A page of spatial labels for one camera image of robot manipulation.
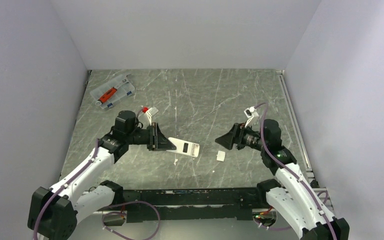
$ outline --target marble surface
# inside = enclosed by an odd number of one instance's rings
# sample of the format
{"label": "marble surface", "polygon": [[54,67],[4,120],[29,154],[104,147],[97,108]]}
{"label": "marble surface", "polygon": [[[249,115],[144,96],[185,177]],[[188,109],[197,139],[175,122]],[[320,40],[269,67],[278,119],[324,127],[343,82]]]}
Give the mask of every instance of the marble surface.
{"label": "marble surface", "polygon": [[[95,106],[90,91],[123,73],[131,73],[129,80],[136,87],[136,94],[106,111]],[[110,130],[119,111],[136,112],[141,106],[147,106],[159,109],[153,119],[166,137],[200,144],[199,156],[153,152],[144,145],[132,145],[96,180],[96,185],[111,180],[125,189],[255,187],[273,178],[263,165],[260,152],[250,148],[229,151],[214,140],[227,133],[233,123],[245,122],[244,109],[261,102],[270,103],[267,118],[279,122],[283,144],[291,150],[305,173],[287,103],[274,69],[93,70],[61,177],[88,156],[94,139]],[[224,162],[216,161],[219,150],[226,152]]]}

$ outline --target white wall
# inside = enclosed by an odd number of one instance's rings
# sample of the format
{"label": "white wall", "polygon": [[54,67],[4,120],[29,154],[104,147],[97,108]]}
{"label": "white wall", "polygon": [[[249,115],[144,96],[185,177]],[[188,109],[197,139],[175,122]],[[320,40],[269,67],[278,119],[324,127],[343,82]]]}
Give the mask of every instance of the white wall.
{"label": "white wall", "polygon": [[284,69],[321,0],[52,0],[88,69]]}
{"label": "white wall", "polygon": [[0,1],[0,240],[31,239],[32,194],[58,179],[86,76],[50,1]]}
{"label": "white wall", "polygon": [[323,0],[286,82],[349,239],[384,240],[384,0]]}

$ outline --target small white square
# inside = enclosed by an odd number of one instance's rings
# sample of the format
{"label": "small white square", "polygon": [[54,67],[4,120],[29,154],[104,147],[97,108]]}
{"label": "small white square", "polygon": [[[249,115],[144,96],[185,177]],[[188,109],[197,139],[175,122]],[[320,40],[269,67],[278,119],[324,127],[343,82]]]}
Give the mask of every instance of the small white square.
{"label": "small white square", "polygon": [[224,162],[226,157],[226,153],[224,151],[218,151],[217,153],[217,161]]}

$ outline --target tabletop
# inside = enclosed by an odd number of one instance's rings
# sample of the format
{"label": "tabletop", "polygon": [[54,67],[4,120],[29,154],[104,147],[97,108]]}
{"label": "tabletop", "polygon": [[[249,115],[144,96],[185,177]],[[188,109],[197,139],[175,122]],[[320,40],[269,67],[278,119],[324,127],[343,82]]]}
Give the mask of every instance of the tabletop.
{"label": "tabletop", "polygon": [[[136,93],[108,110],[95,106],[90,91],[126,73],[130,73],[128,79],[136,87]],[[234,123],[245,122],[244,110],[262,102],[269,103],[266,117],[279,122],[283,145],[290,149],[305,174],[285,95],[274,69],[93,70],[61,177],[88,156],[96,138],[110,131],[118,112],[137,112],[146,106],[159,110],[152,120],[167,138],[199,144],[199,156],[148,151],[145,145],[131,145],[96,180],[95,186],[110,180],[129,190],[255,187],[273,178],[260,152],[248,147],[227,150],[215,143],[215,139],[226,134]],[[218,151],[226,152],[224,162],[216,160]]]}

